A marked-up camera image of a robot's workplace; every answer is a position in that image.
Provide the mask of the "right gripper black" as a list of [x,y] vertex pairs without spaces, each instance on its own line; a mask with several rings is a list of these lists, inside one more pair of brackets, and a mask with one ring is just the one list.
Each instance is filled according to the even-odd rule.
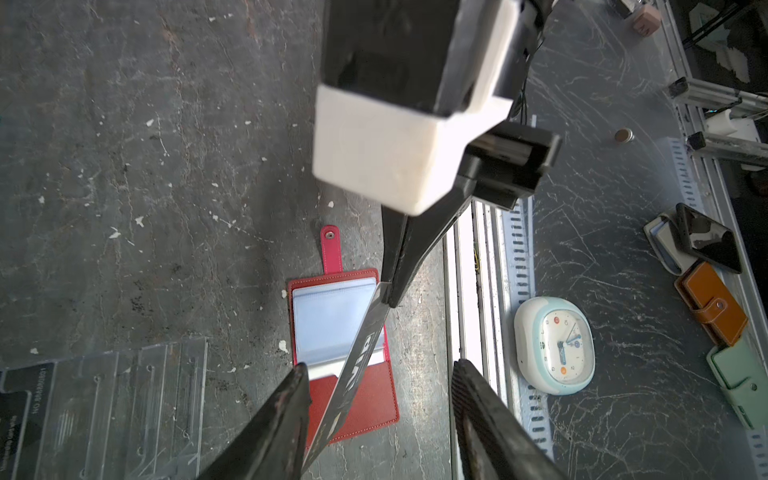
[[501,122],[466,146],[453,188],[425,212],[410,216],[382,206],[380,279],[391,283],[389,306],[401,303],[424,260],[471,197],[512,210],[518,200],[535,193],[562,143],[554,132]]

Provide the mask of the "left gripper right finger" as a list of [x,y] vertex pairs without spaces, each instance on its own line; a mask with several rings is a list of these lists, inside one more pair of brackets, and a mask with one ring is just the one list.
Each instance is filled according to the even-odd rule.
[[454,362],[451,402],[466,479],[564,479],[467,359]]

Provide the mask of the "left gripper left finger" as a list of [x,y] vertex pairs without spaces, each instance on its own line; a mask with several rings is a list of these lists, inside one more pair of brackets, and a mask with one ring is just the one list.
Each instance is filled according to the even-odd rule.
[[309,428],[309,378],[293,367],[201,479],[299,479]]

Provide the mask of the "red leather card holder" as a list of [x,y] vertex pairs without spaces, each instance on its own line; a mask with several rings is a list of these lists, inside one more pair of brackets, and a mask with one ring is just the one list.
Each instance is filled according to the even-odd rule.
[[[320,245],[324,273],[292,280],[287,286],[293,362],[305,364],[309,376],[308,441],[319,428],[379,282],[374,268],[344,269],[338,227],[324,226]],[[383,429],[399,419],[388,336],[382,331],[349,414],[332,441]]]

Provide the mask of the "clear acrylic organizer tray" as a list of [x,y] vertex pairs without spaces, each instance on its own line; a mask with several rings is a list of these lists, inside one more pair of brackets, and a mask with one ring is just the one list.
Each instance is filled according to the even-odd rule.
[[34,479],[194,479],[200,471],[204,338],[55,364]]

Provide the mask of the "black VIP credit card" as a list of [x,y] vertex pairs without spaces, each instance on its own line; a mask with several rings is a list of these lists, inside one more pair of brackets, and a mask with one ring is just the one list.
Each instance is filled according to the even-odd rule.
[[1,372],[1,478],[34,479],[41,459],[55,364]]

